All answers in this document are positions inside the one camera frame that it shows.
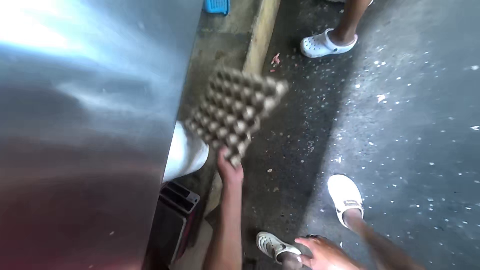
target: white sneaker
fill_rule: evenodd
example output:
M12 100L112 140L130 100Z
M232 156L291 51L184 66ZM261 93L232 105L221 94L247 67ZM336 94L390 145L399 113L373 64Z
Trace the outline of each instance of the white sneaker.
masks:
M343 221L343 213L348 209L360 210L363 218L360 191L350 178L342 174L334 174L328 178L327 187L328 193L330 193L335 204L338 220L343 226L347 227Z
M300 255L298 248L283 242L275 235L268 232L259 232L257 234L257 247L270 258L273 258L278 264L282 264L277 260L278 255L284 252L291 252Z
M339 54L344 53L353 48L357 43L358 36L355 35L355 40L353 43L347 46L337 46L335 45L330 38L328 37L328 32L332 31L333 28L328 28L325 32L302 39L300 42L300 50L306 57L317 58L329 54Z

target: leg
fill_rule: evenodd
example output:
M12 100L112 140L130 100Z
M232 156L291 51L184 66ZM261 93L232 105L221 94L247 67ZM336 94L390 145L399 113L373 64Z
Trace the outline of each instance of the leg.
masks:
M335 29L302 39L300 51L306 57L317 58L344 53L357 43L357 25L372 0L347 0L344 15Z
M204 270L241 270L241 192L243 168L225 160L226 148L218 153L218 172L223 180L221 217L205 257Z
M360 191L348 177L336 174L328 179L328 192L337 209L338 219L345 227L357 233L369 246L379 269L424 269L414 263L401 248L377 234L363 220Z
M328 32L330 40L339 46L347 46L355 41L357 25L371 0L348 0L340 23Z
M368 244L377 262L378 269L424 269L416 264L401 248L394 245L386 237L374 232L363 220L358 209L346 210L343 213L343 220L349 229L358 234Z

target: ankle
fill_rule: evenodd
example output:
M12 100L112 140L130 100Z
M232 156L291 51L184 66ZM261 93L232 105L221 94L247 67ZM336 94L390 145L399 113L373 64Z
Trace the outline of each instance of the ankle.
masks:
M340 32L333 29L327 32L328 37L337 46L348 46L355 41L355 31Z
M288 251L280 253L276 259L290 269L299 269L302 266L299 255Z
M342 218L350 230L358 234L363 231L365 221L363 220L361 211L359 209L347 209L343 213Z

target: stainless steel surface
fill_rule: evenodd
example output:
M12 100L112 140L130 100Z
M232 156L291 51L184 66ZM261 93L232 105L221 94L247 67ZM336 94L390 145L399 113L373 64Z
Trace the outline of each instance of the stainless steel surface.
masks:
M201 0L0 1L0 269L139 269Z

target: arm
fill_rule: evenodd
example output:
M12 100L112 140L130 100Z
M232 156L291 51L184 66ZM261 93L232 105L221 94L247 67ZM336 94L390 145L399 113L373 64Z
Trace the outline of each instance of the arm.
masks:
M204 270L241 270L241 190L243 168L234 168L224 155L226 148L218 152L218 173L223 181L220 204L220 224L214 232L204 262Z

